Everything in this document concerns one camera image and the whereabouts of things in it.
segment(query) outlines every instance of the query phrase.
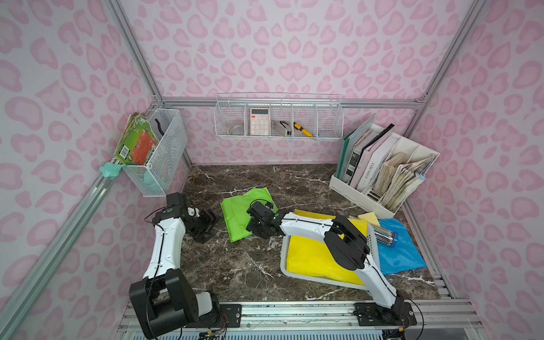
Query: white grille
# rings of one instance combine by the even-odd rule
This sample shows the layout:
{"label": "white grille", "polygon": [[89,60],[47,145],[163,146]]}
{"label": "white grille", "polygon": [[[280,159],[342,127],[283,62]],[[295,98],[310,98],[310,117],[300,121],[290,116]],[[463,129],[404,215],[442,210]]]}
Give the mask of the white grille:
{"label": "white grille", "polygon": [[150,124],[160,138],[157,149],[146,165],[127,165],[123,169],[145,197],[164,197],[181,161],[187,134],[178,110],[156,109],[150,117]]}
{"label": "white grille", "polygon": [[[199,332],[184,330],[180,340],[197,340]],[[157,337],[159,340],[177,340],[180,331]],[[131,340],[146,340],[143,333],[135,333]],[[242,331],[227,329],[225,340],[383,340],[381,330],[330,331]]]}

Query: calculator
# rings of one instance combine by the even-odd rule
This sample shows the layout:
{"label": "calculator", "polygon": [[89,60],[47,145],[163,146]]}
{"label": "calculator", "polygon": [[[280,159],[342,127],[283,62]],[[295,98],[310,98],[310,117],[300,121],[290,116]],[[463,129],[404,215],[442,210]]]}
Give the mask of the calculator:
{"label": "calculator", "polygon": [[270,136],[270,110],[268,108],[251,108],[249,117],[251,136]]}

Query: blue plastic bag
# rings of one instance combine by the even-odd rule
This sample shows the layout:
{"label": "blue plastic bag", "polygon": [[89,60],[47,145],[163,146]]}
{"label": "blue plastic bag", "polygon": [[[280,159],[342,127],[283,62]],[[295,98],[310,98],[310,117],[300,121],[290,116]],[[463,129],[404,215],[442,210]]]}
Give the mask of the blue plastic bag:
{"label": "blue plastic bag", "polygon": [[380,225],[397,233],[397,243],[394,247],[378,242],[380,269],[382,274],[396,274],[400,271],[425,268],[427,265],[417,251],[406,227],[397,219],[380,220]]}

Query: mint green clip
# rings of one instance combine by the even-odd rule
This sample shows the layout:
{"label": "mint green clip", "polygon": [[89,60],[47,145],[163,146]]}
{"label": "mint green clip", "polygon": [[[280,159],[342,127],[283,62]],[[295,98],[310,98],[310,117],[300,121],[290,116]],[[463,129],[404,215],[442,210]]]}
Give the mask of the mint green clip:
{"label": "mint green clip", "polygon": [[126,164],[113,164],[112,162],[107,162],[101,166],[99,170],[104,177],[117,177],[125,165]]}

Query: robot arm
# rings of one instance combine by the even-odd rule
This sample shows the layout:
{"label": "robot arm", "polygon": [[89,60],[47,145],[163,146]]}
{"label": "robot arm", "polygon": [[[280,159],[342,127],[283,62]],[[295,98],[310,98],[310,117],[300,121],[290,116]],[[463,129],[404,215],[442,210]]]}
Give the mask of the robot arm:
{"label": "robot arm", "polygon": [[[194,323],[219,308],[209,292],[195,294],[180,269],[185,233],[204,243],[213,236],[211,230],[217,217],[190,206],[180,193],[167,195],[166,205],[153,217],[155,244],[149,267],[143,280],[131,284],[128,294],[148,339]],[[165,289],[169,299],[154,302]]]}
{"label": "robot arm", "polygon": [[[355,230],[342,230],[340,226],[345,228],[346,224]],[[285,235],[302,236],[325,243],[335,261],[341,267],[353,270],[364,282],[377,305],[386,308],[394,305],[397,290],[376,269],[366,237],[346,217],[321,220],[287,213],[280,228]],[[340,238],[339,232],[344,235],[344,239]]]}
{"label": "robot arm", "polygon": [[251,220],[247,230],[262,237],[274,235],[302,236],[323,242],[329,248],[336,263],[354,271],[368,287],[379,306],[379,313],[385,313],[399,320],[405,306],[404,299],[397,295],[397,290],[376,269],[370,254],[366,237],[344,216],[334,219],[315,219],[302,217],[292,212],[277,212],[272,203],[263,205],[254,202],[248,209]]}

